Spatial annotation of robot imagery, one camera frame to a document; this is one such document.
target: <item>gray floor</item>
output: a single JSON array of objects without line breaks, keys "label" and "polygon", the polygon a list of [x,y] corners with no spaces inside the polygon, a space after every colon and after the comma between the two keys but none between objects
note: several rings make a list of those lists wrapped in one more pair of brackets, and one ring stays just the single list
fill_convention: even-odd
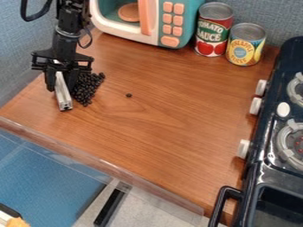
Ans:
[{"label": "gray floor", "polygon": [[[80,217],[74,227],[93,227],[101,207],[118,185],[113,180]],[[108,227],[207,227],[208,218],[159,197],[132,188],[121,202]]]}]

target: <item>black beads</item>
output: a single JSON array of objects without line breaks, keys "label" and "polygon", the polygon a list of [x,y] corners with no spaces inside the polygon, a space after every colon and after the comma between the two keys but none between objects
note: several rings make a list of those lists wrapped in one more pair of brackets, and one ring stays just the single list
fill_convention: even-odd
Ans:
[{"label": "black beads", "polygon": [[81,73],[77,83],[71,92],[72,97],[83,106],[88,106],[92,103],[91,99],[95,97],[95,93],[101,83],[105,80],[105,75]]}]

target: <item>wooden table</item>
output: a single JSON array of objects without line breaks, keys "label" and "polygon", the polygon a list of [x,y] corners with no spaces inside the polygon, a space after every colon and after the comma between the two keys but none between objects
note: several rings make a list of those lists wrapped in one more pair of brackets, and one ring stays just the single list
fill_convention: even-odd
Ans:
[{"label": "wooden table", "polygon": [[96,30],[94,37],[80,51],[107,76],[93,105],[74,103],[61,113],[40,76],[0,115],[181,195],[210,216],[222,186],[241,186],[237,146],[253,133],[255,86],[269,77],[278,49],[266,47],[254,67],[237,67],[191,46],[163,49]]}]

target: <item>toy microwave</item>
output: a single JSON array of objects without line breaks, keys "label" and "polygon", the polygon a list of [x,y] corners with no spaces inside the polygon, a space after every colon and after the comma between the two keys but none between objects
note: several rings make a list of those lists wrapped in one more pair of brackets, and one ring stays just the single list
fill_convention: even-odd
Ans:
[{"label": "toy microwave", "polygon": [[182,48],[205,0],[91,0],[92,22],[103,32],[168,48]]}]

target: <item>microwave door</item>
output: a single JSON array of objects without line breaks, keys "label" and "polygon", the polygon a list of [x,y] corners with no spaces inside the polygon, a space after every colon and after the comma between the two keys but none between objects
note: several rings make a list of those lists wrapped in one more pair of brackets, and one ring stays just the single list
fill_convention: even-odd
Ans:
[{"label": "microwave door", "polygon": [[114,0],[90,0],[91,20],[105,33],[158,45],[159,0],[137,0],[137,4],[140,22],[130,23],[119,19],[117,11],[121,5]]}]

